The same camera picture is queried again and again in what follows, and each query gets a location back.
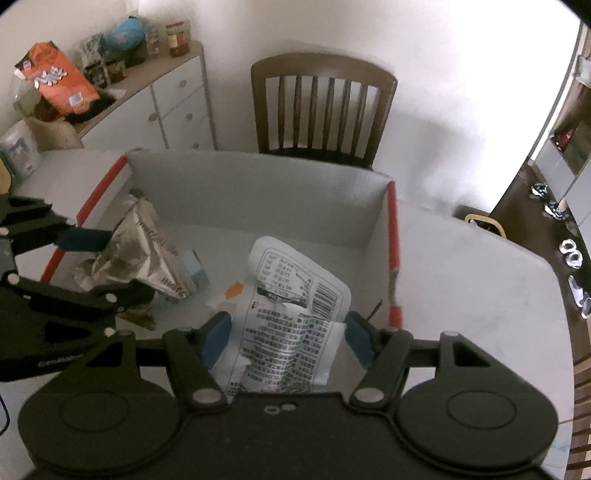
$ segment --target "globe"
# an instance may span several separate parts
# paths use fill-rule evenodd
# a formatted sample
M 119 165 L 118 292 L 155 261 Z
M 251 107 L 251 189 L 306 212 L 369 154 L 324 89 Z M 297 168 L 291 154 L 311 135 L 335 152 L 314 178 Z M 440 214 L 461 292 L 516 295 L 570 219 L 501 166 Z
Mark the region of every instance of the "globe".
M 109 45 L 115 50 L 133 50 L 144 39 L 144 26 L 137 18 L 129 17 L 117 25 L 109 35 Z

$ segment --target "plastic snack bag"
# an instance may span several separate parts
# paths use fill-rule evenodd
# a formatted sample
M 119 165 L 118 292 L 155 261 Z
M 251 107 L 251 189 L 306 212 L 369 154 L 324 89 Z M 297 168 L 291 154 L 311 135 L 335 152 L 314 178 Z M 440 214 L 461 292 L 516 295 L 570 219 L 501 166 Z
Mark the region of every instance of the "plastic snack bag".
M 35 43 L 16 68 L 63 116 L 84 113 L 99 99 L 92 84 L 53 42 Z

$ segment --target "screw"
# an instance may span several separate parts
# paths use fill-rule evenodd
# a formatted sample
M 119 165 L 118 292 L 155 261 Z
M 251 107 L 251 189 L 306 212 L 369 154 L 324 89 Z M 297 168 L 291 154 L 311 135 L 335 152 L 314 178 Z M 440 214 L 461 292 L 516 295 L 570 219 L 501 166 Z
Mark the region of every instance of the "screw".
M 267 405 L 262 410 L 268 415 L 279 415 L 281 413 L 281 409 L 275 405 Z
M 21 281 L 21 277 L 19 277 L 16 273 L 9 273 L 7 280 L 10 285 L 17 285 Z
M 361 403 L 378 403 L 386 396 L 379 388 L 374 387 L 360 388 L 353 395 Z
M 222 392 L 214 388 L 200 388 L 193 393 L 193 400 L 197 403 L 212 404 L 222 399 Z

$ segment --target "white table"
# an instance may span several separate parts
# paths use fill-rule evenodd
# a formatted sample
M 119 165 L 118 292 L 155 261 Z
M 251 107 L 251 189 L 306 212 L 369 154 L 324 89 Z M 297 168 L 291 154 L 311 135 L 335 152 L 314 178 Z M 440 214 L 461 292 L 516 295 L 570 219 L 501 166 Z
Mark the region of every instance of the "white table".
M 400 203 L 397 297 L 404 328 L 436 340 L 455 330 L 543 392 L 559 421 L 573 418 L 573 359 L 558 281 L 542 258 L 465 222 Z M 433 376 L 413 369 L 407 388 Z M 564 477 L 572 422 L 544 464 Z

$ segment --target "wooden floor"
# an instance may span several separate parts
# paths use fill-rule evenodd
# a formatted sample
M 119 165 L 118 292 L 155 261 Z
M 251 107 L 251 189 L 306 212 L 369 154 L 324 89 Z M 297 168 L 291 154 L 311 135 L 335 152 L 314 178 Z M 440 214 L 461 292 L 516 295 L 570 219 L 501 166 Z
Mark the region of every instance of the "wooden floor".
M 576 388 L 575 402 L 581 403 L 575 405 L 573 432 L 582 430 L 584 434 L 573 436 L 571 448 L 584 447 L 589 444 L 587 432 L 591 433 L 591 346 L 587 322 L 581 318 L 580 308 L 574 302 L 567 279 L 573 275 L 585 291 L 591 292 L 591 262 L 582 240 L 573 236 L 564 222 L 543 213 L 543 200 L 531 197 L 530 186 L 537 181 L 532 169 L 524 164 L 490 216 L 503 226 L 509 240 L 545 258 L 556 273 L 569 324 L 573 361 L 576 370 L 580 371 L 575 375 L 575 386 L 581 385 Z M 583 267 L 580 270 L 568 267 L 564 255 L 558 251 L 560 242 L 567 238 L 574 239 L 583 254 Z M 591 478 L 587 471 L 582 476 L 583 467 L 587 467 L 586 452 L 571 453 L 569 465 L 574 465 L 576 469 L 568 471 L 565 480 Z
M 573 275 L 585 291 L 591 292 L 591 263 L 583 242 L 567 230 L 564 222 L 544 214 L 543 200 L 530 197 L 530 185 L 537 181 L 532 169 L 524 165 L 490 217 L 503 226 L 509 240 L 545 258 L 554 269 L 569 323 L 573 361 L 577 362 L 591 358 L 591 346 L 587 323 L 581 318 L 567 279 Z M 560 242 L 567 238 L 573 238 L 583 253 L 583 268 L 580 270 L 570 268 L 558 251 Z

